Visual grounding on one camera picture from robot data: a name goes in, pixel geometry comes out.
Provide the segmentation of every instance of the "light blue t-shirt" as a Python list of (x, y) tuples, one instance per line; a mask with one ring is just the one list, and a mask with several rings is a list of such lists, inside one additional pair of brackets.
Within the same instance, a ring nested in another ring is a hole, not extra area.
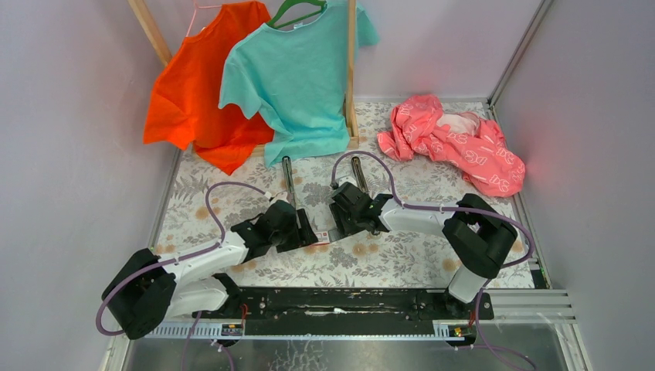
[[(378, 42), (358, 5), (355, 51)], [(267, 24), (237, 43), (223, 70), (219, 108), (237, 104), (259, 112), (275, 131), (264, 150), (266, 166), (282, 160), (345, 151), (343, 115), (348, 65), (348, 3), (328, 2), (311, 23), (293, 30)]]

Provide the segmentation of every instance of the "glass panel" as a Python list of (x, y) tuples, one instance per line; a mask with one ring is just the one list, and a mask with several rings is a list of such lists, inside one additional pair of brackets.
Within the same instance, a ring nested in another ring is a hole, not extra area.
[[(530, 357), (539, 369), (566, 370), (566, 363), (555, 330), (539, 325), (484, 325), (492, 345), (516, 350)], [(140, 339), (133, 342), (125, 371), (179, 371), (184, 340)], [(453, 370), (484, 369), (506, 371), (502, 362), (486, 349), (458, 350), (445, 342), (419, 341), (254, 341), (242, 340), (229, 351), (237, 370)], [(509, 356), (517, 366), (530, 366)], [(207, 340), (192, 340), (186, 367), (190, 371), (229, 370), (225, 352), (218, 352)]]

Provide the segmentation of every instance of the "pink pajamas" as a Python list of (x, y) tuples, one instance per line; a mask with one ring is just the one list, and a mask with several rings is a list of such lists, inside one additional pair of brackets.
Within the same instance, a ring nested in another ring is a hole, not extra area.
[(525, 165), (505, 148), (496, 121), (473, 112), (444, 114), (433, 95), (414, 96), (391, 113), (392, 130), (378, 134), (380, 149), (396, 161), (414, 152), (432, 161), (448, 161), (487, 196), (508, 197), (520, 191)]

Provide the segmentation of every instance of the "gray wall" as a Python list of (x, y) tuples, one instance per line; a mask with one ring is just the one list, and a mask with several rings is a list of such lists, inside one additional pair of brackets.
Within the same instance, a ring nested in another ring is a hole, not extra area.
[[(274, 16), (283, 0), (261, 0)], [(539, 0), (358, 0), (380, 43), (362, 50), (355, 66), (355, 94), (364, 99), (435, 93), (487, 97), (521, 40)], [(205, 0), (220, 4), (226, 0)], [(193, 14), (192, 0), (147, 0), (171, 50), (178, 49)], [(292, 14), (307, 14), (298, 5)], [(216, 16), (200, 10), (192, 35)]]
[(141, 143), (161, 64), (125, 0), (36, 3), (0, 4), (0, 369), (90, 371), (170, 169)]
[(597, 370), (652, 369), (655, 2), (555, 2), (498, 106)]

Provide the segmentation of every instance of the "floral fabric surface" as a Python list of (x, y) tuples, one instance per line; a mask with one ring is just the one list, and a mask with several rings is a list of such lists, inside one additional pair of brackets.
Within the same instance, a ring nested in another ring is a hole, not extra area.
[[(410, 162), (395, 162), (380, 151), (375, 136), (391, 127), (389, 113), (396, 104), (357, 103), (360, 150), (369, 151), (392, 171), (396, 189), (405, 201), (450, 203), (468, 192), (479, 192), (462, 180), (460, 170), (447, 163), (434, 163), (423, 156)], [(444, 103), (446, 112), (472, 111), (487, 114), (482, 103)], [(314, 232), (329, 230), (334, 221), (328, 209), (330, 177), (339, 155), (293, 161), (294, 184), (299, 207), (307, 211)], [(368, 187), (374, 194), (389, 192), (384, 169), (360, 156)], [(337, 177), (351, 174), (349, 158), (339, 165)], [(205, 206), (205, 191), (222, 181), (246, 182), (271, 194), (284, 191), (281, 164), (266, 168), (263, 159), (249, 158), (232, 176), (227, 176), (191, 149), (182, 155), (175, 184), (168, 200), (157, 253), (183, 251), (219, 236)], [(505, 216), (514, 218), (511, 199), (482, 196)], [(210, 195), (212, 210), (226, 229), (266, 210), (268, 202), (259, 193), (238, 186), (224, 186)], [(507, 261), (524, 253), (516, 243)], [(225, 271), (241, 286), (445, 288), (461, 265), (443, 237), (413, 232), (383, 233), (374, 237), (362, 232), (329, 245), (310, 246), (266, 256)], [(492, 288), (533, 288), (527, 263), (503, 269)]]

